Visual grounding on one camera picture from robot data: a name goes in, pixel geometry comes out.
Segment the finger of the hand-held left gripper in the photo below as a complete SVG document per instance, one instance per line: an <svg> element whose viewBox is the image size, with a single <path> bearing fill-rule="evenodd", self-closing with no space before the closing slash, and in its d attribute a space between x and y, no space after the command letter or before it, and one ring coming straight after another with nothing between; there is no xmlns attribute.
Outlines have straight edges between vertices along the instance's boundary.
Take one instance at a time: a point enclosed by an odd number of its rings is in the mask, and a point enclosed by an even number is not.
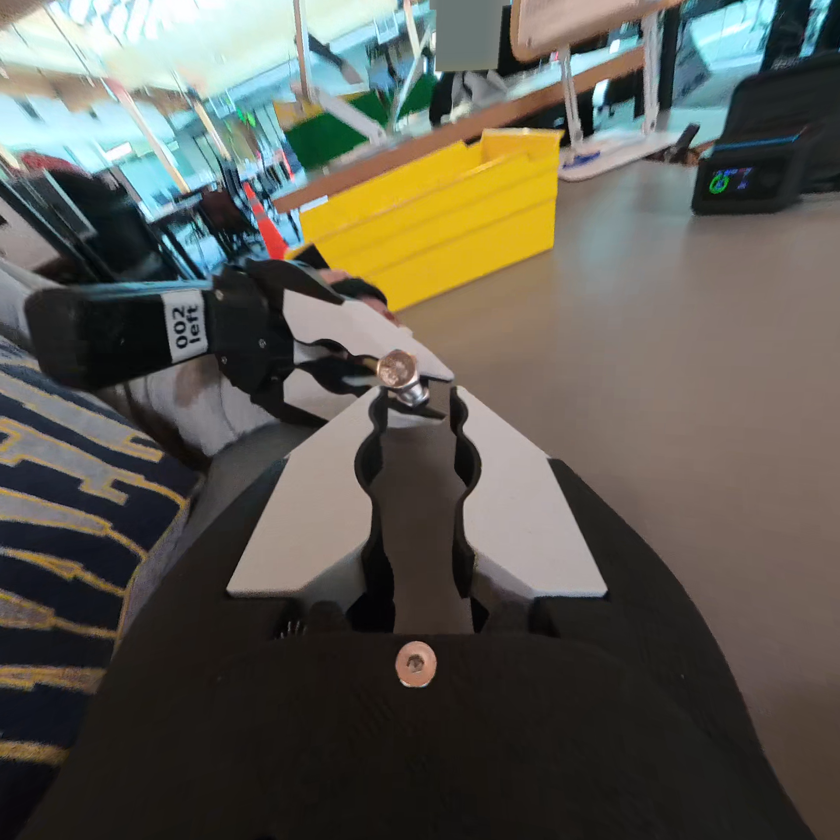
<svg viewBox="0 0 840 840"><path fill-rule="evenodd" d="M385 397L388 423L393 426L435 424L444 414L428 404L418 411L408 411L392 398L359 362L359 358L314 358L290 362L289 373L282 383L283 402L323 421L337 417L367 392L381 389ZM436 381L420 376L429 388Z"/></svg>
<svg viewBox="0 0 840 840"><path fill-rule="evenodd" d="M366 303L330 303L295 291L283 296L282 315L300 345L339 347L348 355L380 359L394 350L415 356L421 376L452 382L454 373L413 334L397 327Z"/></svg>

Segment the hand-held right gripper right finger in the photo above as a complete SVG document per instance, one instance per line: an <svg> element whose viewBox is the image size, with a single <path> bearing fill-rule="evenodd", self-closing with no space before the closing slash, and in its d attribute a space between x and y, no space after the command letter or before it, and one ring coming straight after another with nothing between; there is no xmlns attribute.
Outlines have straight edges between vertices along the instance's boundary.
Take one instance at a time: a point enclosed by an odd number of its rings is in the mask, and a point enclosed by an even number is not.
<svg viewBox="0 0 840 840"><path fill-rule="evenodd" d="M540 599L602 599L607 584L576 521L551 458L457 385L449 396L455 503L452 571L474 633L490 613Z"/></svg>

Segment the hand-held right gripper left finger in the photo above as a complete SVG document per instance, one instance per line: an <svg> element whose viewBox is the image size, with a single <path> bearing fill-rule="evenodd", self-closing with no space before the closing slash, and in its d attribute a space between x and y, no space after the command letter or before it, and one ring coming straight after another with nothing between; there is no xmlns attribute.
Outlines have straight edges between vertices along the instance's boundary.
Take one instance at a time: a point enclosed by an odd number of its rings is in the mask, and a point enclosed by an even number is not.
<svg viewBox="0 0 840 840"><path fill-rule="evenodd" d="M234 598L341 608L353 628L390 633L394 576L371 484L383 466L388 398L359 397L286 457L227 583Z"/></svg>

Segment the silver hex bolt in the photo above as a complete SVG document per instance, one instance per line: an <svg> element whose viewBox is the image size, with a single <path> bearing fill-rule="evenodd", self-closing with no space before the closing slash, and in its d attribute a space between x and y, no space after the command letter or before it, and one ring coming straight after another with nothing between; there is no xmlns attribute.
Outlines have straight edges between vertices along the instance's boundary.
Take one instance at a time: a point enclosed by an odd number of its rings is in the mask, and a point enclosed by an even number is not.
<svg viewBox="0 0 840 840"><path fill-rule="evenodd" d="M404 350L392 350L379 359L361 356L358 362L394 395L404 396L422 388L417 359Z"/></svg>

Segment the large yellow plastic bin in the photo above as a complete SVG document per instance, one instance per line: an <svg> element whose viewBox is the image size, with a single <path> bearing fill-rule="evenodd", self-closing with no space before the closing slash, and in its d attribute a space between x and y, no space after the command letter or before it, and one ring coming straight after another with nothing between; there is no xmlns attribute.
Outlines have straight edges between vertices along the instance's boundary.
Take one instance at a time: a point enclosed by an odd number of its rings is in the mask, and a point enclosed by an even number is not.
<svg viewBox="0 0 840 840"><path fill-rule="evenodd" d="M306 245L400 311L550 251L564 132L487 129L302 209Z"/></svg>

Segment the person's left hand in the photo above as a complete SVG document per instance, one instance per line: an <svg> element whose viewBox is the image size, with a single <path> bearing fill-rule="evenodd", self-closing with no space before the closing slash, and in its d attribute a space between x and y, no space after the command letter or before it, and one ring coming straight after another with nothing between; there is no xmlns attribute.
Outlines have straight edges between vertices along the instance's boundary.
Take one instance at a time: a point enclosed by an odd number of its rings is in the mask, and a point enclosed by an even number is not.
<svg viewBox="0 0 840 840"><path fill-rule="evenodd" d="M366 304L396 327L402 327L402 322L390 309L385 294L371 283L351 276L349 272L342 269L320 269L318 273L337 294Z"/></svg>

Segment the black chair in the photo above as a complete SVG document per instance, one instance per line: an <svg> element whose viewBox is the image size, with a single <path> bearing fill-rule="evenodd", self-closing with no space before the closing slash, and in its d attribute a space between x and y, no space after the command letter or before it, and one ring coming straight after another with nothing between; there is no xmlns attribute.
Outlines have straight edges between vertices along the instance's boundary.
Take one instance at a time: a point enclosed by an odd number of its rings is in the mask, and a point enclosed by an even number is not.
<svg viewBox="0 0 840 840"><path fill-rule="evenodd" d="M204 187L196 211L223 250L227 261L247 257L257 246L259 232L228 190Z"/></svg>
<svg viewBox="0 0 840 840"><path fill-rule="evenodd" d="M62 286L203 278L124 185L54 166L2 178L2 265Z"/></svg>

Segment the orange traffic cone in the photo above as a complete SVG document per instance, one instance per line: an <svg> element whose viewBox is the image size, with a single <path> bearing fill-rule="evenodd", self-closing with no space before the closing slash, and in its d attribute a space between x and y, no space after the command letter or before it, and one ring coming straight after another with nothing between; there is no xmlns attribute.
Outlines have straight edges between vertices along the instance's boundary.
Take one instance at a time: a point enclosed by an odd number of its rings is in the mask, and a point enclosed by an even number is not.
<svg viewBox="0 0 840 840"><path fill-rule="evenodd" d="M250 182L242 184L249 208L253 214L259 234L262 237L268 257L273 260L284 260L289 250L288 243L281 235L279 229L268 216L266 208L258 199L254 187Z"/></svg>

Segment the wooden office desk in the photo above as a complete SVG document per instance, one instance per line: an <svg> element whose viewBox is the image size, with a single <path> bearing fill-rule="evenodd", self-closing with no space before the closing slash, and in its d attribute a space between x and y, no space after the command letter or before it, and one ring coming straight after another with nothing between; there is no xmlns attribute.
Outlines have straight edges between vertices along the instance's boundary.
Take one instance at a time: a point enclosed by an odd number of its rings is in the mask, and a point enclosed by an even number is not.
<svg viewBox="0 0 840 840"><path fill-rule="evenodd" d="M600 49L582 56L574 56L581 72L573 81L578 92L588 91L603 81L622 78L641 70L644 48L610 54ZM397 167L413 162L428 154L459 141L472 140L484 130L505 127L522 121L534 113L564 101L564 87L557 68L541 71L531 79L532 88L518 98L497 101L486 108L474 110L456 122L443 124L415 136L402 136L396 143L376 149L361 159L344 164L326 174L308 178L303 184L289 188L273 200L274 208L285 214L323 196L342 193L361 183Z"/></svg>

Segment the grey and navy printed sweatshirt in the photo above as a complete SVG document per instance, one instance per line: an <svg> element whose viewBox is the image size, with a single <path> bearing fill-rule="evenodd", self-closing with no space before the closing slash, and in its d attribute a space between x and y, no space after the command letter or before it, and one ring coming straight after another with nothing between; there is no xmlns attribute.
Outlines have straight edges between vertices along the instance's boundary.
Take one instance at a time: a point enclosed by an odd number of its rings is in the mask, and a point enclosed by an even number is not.
<svg viewBox="0 0 840 840"><path fill-rule="evenodd" d="M2 339L2 838L19 834L67 760L202 483Z"/></svg>

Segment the white stand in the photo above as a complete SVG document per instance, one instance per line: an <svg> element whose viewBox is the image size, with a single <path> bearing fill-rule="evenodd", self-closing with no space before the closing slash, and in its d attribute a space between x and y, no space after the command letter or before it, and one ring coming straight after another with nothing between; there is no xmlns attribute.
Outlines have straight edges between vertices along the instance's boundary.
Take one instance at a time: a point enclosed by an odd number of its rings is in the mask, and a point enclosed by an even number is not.
<svg viewBox="0 0 840 840"><path fill-rule="evenodd" d="M560 50L565 125L570 135L570 148L560 154L559 180L590 180L663 151L676 141L676 133L660 132L657 128L661 54L658 13L651 13L642 18L642 34L644 120L642 127L635 130L610 129L595 133L588 139L583 136L571 68L571 48L567 45Z"/></svg>

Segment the wood framed sign board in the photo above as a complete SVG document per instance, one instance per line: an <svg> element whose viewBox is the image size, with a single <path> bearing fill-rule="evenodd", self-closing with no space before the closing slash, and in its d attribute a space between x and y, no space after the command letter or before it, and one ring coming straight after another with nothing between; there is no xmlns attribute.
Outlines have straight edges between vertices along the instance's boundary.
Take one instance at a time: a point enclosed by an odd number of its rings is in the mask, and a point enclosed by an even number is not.
<svg viewBox="0 0 840 840"><path fill-rule="evenodd" d="M602 35L683 1L515 1L511 6L513 55L526 62Z"/></svg>

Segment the black portable power station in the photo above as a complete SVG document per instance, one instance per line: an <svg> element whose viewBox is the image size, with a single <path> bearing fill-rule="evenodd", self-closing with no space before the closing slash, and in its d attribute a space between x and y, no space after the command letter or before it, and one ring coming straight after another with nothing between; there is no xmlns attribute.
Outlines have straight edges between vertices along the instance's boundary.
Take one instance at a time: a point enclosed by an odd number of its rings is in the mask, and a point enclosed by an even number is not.
<svg viewBox="0 0 840 840"><path fill-rule="evenodd" d="M839 55L741 81L721 137L697 167L697 216L773 214L839 189Z"/></svg>

